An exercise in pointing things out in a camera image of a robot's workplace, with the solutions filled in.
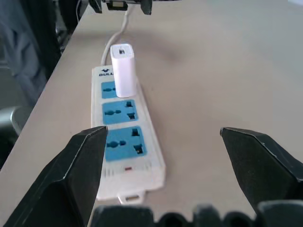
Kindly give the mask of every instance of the electrical outlet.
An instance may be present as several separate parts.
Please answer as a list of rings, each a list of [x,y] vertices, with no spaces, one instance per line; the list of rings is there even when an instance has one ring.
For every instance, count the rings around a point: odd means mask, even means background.
[[[101,83],[101,95],[102,98],[117,98],[115,82]]]
[[[119,98],[113,74],[111,65],[92,71],[91,127],[108,128],[96,198],[139,204],[145,192],[164,186],[166,167],[138,78],[136,95]]]
[[[146,155],[142,130],[139,126],[109,130],[106,140],[107,162]]]
[[[103,123],[117,124],[122,122],[132,122],[138,120],[138,114],[134,100],[125,100],[111,103],[104,103]]]

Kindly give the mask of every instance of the mounting hole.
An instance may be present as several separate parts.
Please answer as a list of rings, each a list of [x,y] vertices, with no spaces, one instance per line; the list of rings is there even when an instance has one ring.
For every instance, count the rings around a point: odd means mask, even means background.
[[[131,201],[138,200],[138,199],[140,199],[139,195],[132,195],[132,196],[125,197],[126,202],[131,202]]]
[[[227,227],[253,227],[251,219],[240,212],[230,212],[224,218]]]
[[[159,221],[160,227],[186,227],[186,219],[177,213],[165,214]]]

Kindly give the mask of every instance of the beige table surface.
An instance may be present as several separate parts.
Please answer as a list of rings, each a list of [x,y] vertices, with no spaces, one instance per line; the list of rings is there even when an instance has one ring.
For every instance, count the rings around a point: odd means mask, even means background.
[[[80,21],[0,173],[1,226],[71,136],[90,127],[91,69],[122,19],[105,9]],[[167,164],[165,187],[144,202],[156,218],[174,210],[191,219],[199,203],[254,215],[223,126],[267,133],[303,161],[302,21],[303,9],[281,0],[156,2],[152,16],[135,9],[122,40],[134,47]]]

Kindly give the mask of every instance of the brand logo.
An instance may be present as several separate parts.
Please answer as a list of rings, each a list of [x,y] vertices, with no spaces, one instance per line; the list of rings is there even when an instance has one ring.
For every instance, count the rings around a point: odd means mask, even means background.
[[[111,73],[108,72],[109,69],[103,69],[103,70],[101,70],[101,71],[104,72],[104,73],[100,73],[100,74],[99,74],[100,77],[102,77],[102,76],[110,76],[110,75],[113,75],[112,72],[111,72]]]

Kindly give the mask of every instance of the usb charger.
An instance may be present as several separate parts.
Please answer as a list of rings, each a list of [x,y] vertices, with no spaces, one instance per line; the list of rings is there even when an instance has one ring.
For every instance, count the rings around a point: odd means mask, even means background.
[[[116,94],[119,98],[136,95],[136,70],[134,51],[130,44],[116,44],[110,47]]]

